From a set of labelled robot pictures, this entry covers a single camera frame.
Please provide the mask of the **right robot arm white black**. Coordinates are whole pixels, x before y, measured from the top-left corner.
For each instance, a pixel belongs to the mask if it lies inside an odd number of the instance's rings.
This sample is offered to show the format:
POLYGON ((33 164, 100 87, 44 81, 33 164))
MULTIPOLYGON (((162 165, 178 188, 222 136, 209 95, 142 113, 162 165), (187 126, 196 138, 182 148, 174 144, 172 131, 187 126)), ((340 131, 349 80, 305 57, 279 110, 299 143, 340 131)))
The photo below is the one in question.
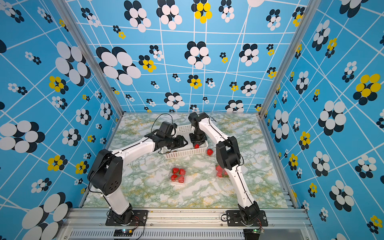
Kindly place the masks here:
POLYGON ((243 223, 247 226, 255 223, 261 224, 263 219, 260 217, 261 210, 245 181, 242 171, 244 159, 236 137, 224 134, 206 113, 191 113, 188 120, 195 128, 192 134, 194 141, 210 138, 216 145, 217 162, 228 174, 234 187, 243 223))

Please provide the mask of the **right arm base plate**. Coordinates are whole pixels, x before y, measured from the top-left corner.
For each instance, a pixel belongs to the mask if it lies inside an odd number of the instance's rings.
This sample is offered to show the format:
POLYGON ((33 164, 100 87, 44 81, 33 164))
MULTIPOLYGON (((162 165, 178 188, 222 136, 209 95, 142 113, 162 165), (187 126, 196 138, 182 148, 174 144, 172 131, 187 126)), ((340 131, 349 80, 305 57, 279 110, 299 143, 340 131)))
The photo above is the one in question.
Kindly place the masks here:
POLYGON ((260 210, 257 214, 247 216, 240 210, 227 210, 221 215, 221 221, 226 222, 229 227, 267 227, 269 225, 266 212, 260 210))

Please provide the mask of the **white perforated plastic basket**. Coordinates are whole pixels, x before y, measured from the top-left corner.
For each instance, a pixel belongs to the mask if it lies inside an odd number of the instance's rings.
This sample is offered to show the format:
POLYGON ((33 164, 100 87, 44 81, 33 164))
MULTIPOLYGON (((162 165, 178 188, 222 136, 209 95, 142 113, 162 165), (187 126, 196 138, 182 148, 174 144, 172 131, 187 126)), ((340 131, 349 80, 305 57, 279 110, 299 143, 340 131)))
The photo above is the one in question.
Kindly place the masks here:
POLYGON ((205 140, 202 143, 199 143, 199 147, 195 148, 195 145, 190 138, 190 134, 194 133, 195 128, 191 125, 181 125, 176 128, 176 137, 182 136, 185 141, 181 147, 177 147, 174 150, 171 150, 167 147, 164 147, 160 150, 161 154, 164 154, 166 159, 178 158, 178 157, 187 157, 191 155, 205 154, 208 150, 208 141, 205 140))

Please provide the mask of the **clear plastic clamshell container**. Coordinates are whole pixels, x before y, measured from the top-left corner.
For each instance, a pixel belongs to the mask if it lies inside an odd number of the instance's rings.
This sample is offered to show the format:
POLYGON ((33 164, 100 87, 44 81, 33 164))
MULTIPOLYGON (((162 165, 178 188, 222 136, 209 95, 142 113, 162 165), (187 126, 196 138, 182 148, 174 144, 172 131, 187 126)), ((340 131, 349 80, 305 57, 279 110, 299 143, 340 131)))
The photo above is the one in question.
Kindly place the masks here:
MULTIPOLYGON (((179 170, 180 170, 180 169, 184 169, 184 170, 186 171, 185 168, 180 168, 180 167, 173 167, 173 168, 179 168, 179 170)), ((173 174, 173 168, 171 168, 171 172, 170 172, 170 177, 169 177, 169 178, 170 178, 170 181, 172 181, 172 180, 171 180, 171 176, 174 175, 174 174, 173 174)))

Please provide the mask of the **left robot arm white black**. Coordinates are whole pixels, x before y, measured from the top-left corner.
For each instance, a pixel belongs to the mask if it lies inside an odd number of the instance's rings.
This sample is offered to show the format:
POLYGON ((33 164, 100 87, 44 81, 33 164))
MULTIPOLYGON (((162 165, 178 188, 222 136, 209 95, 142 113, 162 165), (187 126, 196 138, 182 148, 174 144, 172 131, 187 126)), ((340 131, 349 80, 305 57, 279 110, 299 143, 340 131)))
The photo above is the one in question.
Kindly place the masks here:
POLYGON ((102 194, 110 206, 108 217, 119 225, 126 226, 134 221, 132 205, 126 200, 122 189, 123 168, 137 158, 166 148, 175 150, 187 146, 189 142, 182 135, 153 131, 137 142, 118 150, 99 151, 88 174, 88 181, 102 194))

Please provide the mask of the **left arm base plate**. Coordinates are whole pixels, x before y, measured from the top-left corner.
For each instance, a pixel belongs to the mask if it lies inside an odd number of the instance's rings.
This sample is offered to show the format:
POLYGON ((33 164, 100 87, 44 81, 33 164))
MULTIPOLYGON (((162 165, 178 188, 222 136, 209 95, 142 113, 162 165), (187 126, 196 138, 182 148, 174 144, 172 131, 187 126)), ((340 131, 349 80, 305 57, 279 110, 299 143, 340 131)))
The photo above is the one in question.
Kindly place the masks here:
POLYGON ((148 210, 127 210, 122 215, 114 211, 107 212, 106 226, 144 226, 148 219, 148 210))

